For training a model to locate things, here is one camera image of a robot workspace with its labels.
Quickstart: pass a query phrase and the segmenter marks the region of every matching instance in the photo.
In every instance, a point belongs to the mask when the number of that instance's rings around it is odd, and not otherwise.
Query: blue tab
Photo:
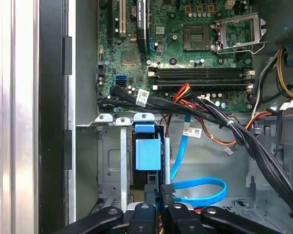
[[[135,125],[136,133],[155,133],[154,122],[137,122]]]
[[[136,140],[136,170],[159,171],[161,169],[161,139]]]

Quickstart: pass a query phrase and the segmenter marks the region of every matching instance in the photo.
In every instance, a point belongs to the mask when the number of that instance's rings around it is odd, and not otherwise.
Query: white connector
[[[227,0],[225,4],[225,9],[232,10],[234,5],[235,5],[235,0]]]

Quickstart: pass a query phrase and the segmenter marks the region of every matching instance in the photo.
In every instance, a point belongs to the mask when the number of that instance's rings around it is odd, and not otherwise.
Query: pcie slot
[[[110,44],[113,42],[114,19],[113,19],[114,0],[107,1],[107,39]]]
[[[119,35],[126,37],[126,0],[119,1]]]

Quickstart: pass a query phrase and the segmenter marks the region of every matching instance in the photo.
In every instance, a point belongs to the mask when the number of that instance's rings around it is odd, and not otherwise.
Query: aluminum frame
[[[0,0],[0,234],[38,233],[39,0]]]

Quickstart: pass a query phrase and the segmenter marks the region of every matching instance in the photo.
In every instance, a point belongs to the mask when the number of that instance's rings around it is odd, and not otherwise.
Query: sata port
[[[123,81],[123,80],[116,80],[115,81],[115,84],[117,84],[119,86],[126,86],[127,85],[127,82],[126,81]]]

